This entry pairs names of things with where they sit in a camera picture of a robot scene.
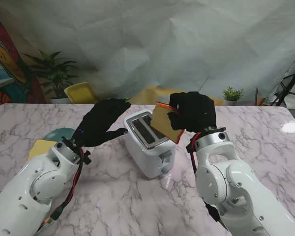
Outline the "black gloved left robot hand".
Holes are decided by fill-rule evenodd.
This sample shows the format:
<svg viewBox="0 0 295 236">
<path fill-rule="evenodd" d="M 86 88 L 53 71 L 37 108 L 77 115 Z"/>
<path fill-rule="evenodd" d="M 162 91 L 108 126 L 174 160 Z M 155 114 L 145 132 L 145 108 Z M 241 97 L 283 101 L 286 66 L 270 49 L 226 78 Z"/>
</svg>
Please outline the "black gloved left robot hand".
<svg viewBox="0 0 295 236">
<path fill-rule="evenodd" d="M 109 128 L 130 106 L 126 99 L 111 98 L 98 102 L 84 115 L 71 142 L 79 147 L 96 147 L 124 135 L 128 132 L 126 128 L 114 131 Z"/>
</svg>

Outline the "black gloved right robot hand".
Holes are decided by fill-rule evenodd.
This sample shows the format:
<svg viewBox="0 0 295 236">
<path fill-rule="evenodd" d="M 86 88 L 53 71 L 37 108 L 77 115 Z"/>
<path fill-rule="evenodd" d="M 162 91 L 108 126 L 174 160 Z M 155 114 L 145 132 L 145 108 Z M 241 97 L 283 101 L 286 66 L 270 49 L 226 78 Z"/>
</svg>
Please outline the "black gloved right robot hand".
<svg viewBox="0 0 295 236">
<path fill-rule="evenodd" d="M 169 106 L 178 110 L 168 113 L 173 130 L 198 133 L 217 127 L 214 101 L 206 95 L 196 91 L 172 93 Z"/>
</svg>

